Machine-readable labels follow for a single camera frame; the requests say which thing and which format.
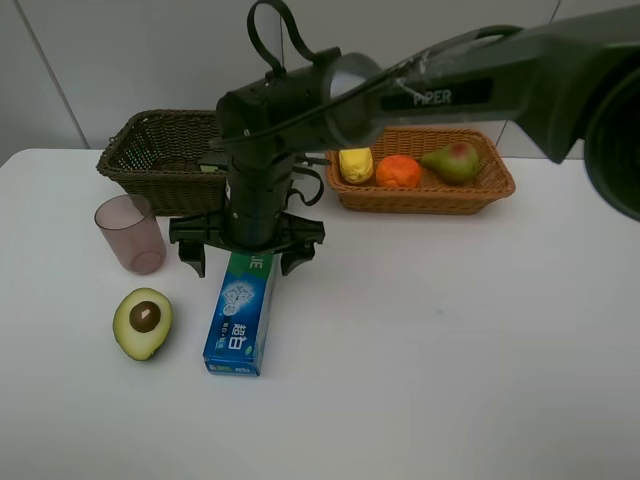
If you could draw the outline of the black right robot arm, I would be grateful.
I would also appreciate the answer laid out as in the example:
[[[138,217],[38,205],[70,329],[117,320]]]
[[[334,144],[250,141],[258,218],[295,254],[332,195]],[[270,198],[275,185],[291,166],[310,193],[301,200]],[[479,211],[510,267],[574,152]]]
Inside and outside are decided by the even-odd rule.
[[[248,25],[269,69],[217,103],[213,146],[227,168],[221,207],[169,225],[180,259],[198,274],[210,246],[276,254],[283,273],[310,261],[325,231],[286,212],[298,163],[310,152],[369,146],[391,125],[509,120],[557,163],[582,141],[597,193],[638,217],[637,6],[532,29],[484,27],[385,69],[363,54],[310,50],[288,6],[273,8],[307,66],[286,70]]]

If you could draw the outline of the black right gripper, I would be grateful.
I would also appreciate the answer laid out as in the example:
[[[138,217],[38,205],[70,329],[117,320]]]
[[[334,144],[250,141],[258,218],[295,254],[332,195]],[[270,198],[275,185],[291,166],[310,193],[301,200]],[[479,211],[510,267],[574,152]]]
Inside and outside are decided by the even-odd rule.
[[[223,207],[170,221],[169,240],[179,243],[180,260],[199,278],[206,274],[204,245],[237,253],[283,253],[283,276],[311,261],[314,244],[324,242],[324,224],[286,211],[290,196],[301,194],[292,187],[292,176],[311,172],[302,167],[307,160],[304,154],[232,156]]]

